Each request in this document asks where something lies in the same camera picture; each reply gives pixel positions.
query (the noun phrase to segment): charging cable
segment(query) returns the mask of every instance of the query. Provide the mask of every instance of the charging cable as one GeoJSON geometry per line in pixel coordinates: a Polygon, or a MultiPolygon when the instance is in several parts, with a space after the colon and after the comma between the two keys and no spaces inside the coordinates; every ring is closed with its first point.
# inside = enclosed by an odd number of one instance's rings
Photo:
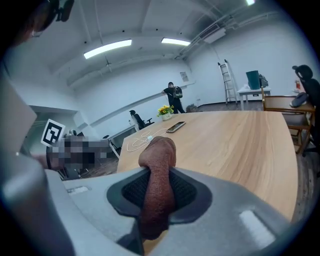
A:
{"type": "Polygon", "coordinates": [[[128,149],[129,143],[128,143],[128,144],[126,145],[126,150],[127,150],[128,152],[133,152],[133,151],[136,151],[136,150],[142,148],[143,146],[149,144],[149,143],[152,141],[152,139],[154,138],[154,136],[155,136],[157,133],[159,133],[160,131],[162,131],[162,130],[165,130],[165,132],[162,133],[162,134],[160,134],[160,135],[157,135],[157,136],[162,136],[162,135],[164,135],[164,134],[167,132],[167,128],[162,128],[162,129],[158,130],[156,133],[154,133],[153,135],[149,135],[149,134],[151,133],[151,131],[146,131],[146,132],[142,133],[142,134],[141,134],[141,138],[133,138],[133,139],[135,139],[135,141],[132,143],[132,147],[133,147],[134,149],[133,149],[133,150],[129,150],[129,149],[128,149]]]}

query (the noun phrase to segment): fluorescent light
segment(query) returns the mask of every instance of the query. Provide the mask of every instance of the fluorescent light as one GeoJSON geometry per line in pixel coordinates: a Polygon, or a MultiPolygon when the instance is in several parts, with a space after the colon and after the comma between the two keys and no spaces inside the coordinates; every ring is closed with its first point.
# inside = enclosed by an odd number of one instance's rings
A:
{"type": "Polygon", "coordinates": [[[188,46],[190,44],[190,42],[187,42],[187,41],[170,39],[170,38],[162,39],[161,43],[163,43],[163,44],[175,44],[175,45],[182,45],[182,46],[188,46]]]}
{"type": "Polygon", "coordinates": [[[132,40],[130,39],[130,40],[125,40],[125,41],[110,43],[110,44],[101,46],[101,47],[99,47],[97,49],[88,51],[83,55],[84,55],[84,57],[86,59],[89,59],[89,58],[91,58],[91,57],[93,57],[95,55],[98,55],[98,54],[101,54],[101,53],[104,53],[104,52],[107,52],[107,51],[110,51],[110,50],[113,50],[113,49],[117,49],[117,48],[125,47],[125,46],[130,46],[131,42],[132,42],[132,40]]]}
{"type": "Polygon", "coordinates": [[[255,3],[256,0],[246,0],[246,4],[248,6],[253,5],[255,3]]]}

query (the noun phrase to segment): aluminum ladder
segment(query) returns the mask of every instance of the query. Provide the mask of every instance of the aluminum ladder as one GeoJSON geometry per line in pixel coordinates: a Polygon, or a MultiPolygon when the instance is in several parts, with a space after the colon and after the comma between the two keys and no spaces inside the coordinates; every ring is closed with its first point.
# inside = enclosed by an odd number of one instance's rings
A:
{"type": "Polygon", "coordinates": [[[228,62],[224,60],[223,64],[220,64],[218,62],[218,65],[219,65],[219,69],[220,69],[222,80],[223,80],[225,104],[228,104],[228,102],[230,102],[230,99],[235,99],[235,104],[238,105],[235,82],[230,73],[228,62]]]}

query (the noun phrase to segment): yellow flowers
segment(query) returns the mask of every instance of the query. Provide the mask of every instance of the yellow flowers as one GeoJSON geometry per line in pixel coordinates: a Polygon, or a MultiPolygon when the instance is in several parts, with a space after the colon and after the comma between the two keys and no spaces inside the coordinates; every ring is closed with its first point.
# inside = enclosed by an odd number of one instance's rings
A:
{"type": "Polygon", "coordinates": [[[174,106],[167,106],[167,105],[163,105],[163,107],[159,108],[158,109],[158,115],[157,117],[159,116],[162,116],[162,115],[165,115],[167,113],[173,113],[174,111],[172,110],[174,106]]]}

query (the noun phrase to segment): smartphone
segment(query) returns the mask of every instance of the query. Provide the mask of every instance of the smartphone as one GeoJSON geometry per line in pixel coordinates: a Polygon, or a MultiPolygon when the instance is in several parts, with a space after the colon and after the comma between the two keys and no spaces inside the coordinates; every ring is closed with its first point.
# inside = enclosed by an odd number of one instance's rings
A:
{"type": "Polygon", "coordinates": [[[166,130],[167,133],[174,133],[178,130],[181,126],[183,126],[186,122],[177,122],[174,126],[171,126],[169,129],[166,130]]]}

